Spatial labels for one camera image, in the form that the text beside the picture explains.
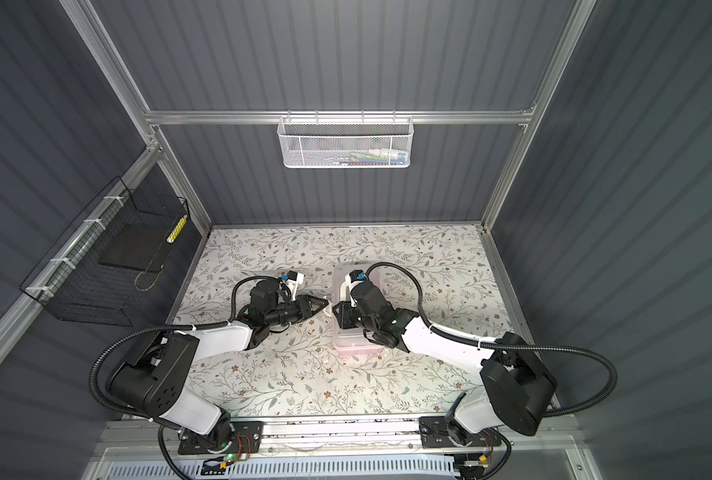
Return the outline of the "clear tool box lid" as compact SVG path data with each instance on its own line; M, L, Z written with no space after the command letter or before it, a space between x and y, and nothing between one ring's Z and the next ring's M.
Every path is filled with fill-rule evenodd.
M352 302L351 294L346 291L346 275L352 270L361 269L364 272L370 267L369 263L361 264L342 264L335 268L333 273L333 284L332 284L332 294L331 294L331 307L333 312L333 306L339 302L350 302L352 306L355 307ZM340 329L337 321L334 317L332 320L333 328L333 344L340 345L358 345L371 343L363 335L364 329L360 324L359 327L355 329Z

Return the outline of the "pink tool box base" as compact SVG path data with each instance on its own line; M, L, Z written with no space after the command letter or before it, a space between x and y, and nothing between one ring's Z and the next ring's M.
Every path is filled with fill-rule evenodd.
M381 354L384 350L383 346L372 343L358 345L340 345L334 343L333 346L335 351L343 357Z

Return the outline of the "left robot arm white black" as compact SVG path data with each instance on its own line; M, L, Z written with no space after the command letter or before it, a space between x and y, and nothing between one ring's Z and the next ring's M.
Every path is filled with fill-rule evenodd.
M151 419L170 428L185 429L223 442L230 414L187 387L191 368L227 353L252 350L271 334L310 320L329 301L298 292L302 276L252 276L247 305L231 304L227 320L186 327L147 328L130 339L132 345L106 381L105 391L131 415Z

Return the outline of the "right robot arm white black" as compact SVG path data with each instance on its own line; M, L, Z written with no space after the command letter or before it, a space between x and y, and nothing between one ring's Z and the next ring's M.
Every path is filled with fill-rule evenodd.
M362 329L373 343L433 357L479 377L482 385L461 394L445 416L454 443L467 445L473 436L501 425L525 436L539 429L557 380L520 336L476 337L427 325L418 312L393 307L364 277L341 283L333 312L340 323Z

